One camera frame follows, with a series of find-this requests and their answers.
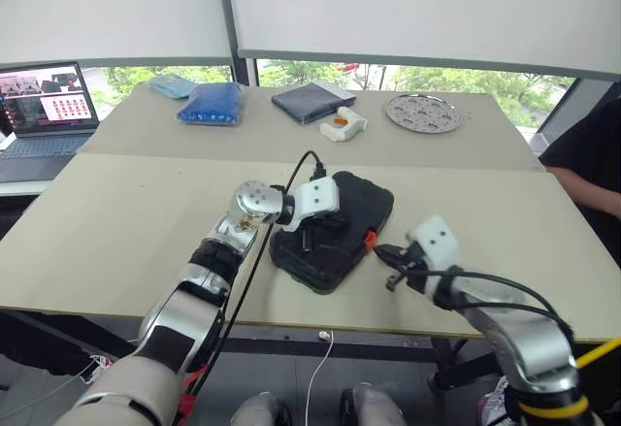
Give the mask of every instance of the black shirt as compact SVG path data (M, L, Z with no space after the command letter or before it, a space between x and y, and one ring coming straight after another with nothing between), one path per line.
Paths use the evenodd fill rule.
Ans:
M545 166L570 169L597 186L621 192L621 99L580 120L550 145L539 161ZM621 266L621 221L591 208L578 208Z

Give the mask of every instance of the orange tab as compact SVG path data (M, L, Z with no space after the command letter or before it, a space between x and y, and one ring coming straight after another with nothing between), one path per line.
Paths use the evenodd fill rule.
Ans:
M369 254L373 251L374 246L376 245L377 234L370 230L367 232L367 236L365 237L365 254Z

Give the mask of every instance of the laptop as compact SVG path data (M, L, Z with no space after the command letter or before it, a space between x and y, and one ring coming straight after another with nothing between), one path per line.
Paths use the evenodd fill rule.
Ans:
M0 182L54 179L99 125L78 62L0 69L0 112L16 135Z

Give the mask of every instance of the white cable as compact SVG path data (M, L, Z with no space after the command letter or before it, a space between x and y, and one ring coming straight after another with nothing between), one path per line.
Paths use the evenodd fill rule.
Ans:
M332 351L332 345L334 345L334 332L330 331L330 346L328 347L328 351L326 351L325 356L323 357L323 360L321 360L321 363L319 363L319 366L317 366L314 370L314 373L312 374L312 376L310 377L310 382L309 382L309 392L307 393L307 409L306 409L306 416L305 416L305 422L304 425L305 426L309 426L309 403L311 402L311 389L312 389L312 382L314 381L314 377L315 375L319 372L319 370L321 369L321 367L323 366L323 364L326 362L326 360L328 359L328 356L330 356L330 352Z
M13 410L8 414L5 414L4 416L0 416L0 421L5 420L10 418L11 416L15 416L18 413L21 413L24 410L27 410L31 407L34 407L35 405L43 402L45 399L48 399L49 397L51 397L52 395L54 395L56 392L58 392L60 389L62 389L63 387L66 387L67 385L69 385L71 382L73 382L74 380L76 380L79 376L81 376L88 368L90 368L93 363L97 363L95 360L93 360L92 362L90 362L88 364L88 366L86 368L84 368L83 370L81 370L79 373L77 373L75 376L73 376L71 379L67 380L66 382L60 384L58 387L56 387L55 389L52 389L49 393L47 393L46 395L44 395L43 397L39 397L37 400L34 400L32 402L30 402L29 404L26 404L22 407L19 407L17 410Z

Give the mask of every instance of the window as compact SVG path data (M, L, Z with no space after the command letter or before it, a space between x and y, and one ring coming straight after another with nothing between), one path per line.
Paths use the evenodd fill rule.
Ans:
M574 80L490 70L269 59L257 60L257 66L261 86L325 79L346 89L489 93L513 125L526 133L539 128Z
M84 80L100 120L125 99L139 83L152 77L177 74L197 83L230 82L231 68L210 67L91 67L82 69Z

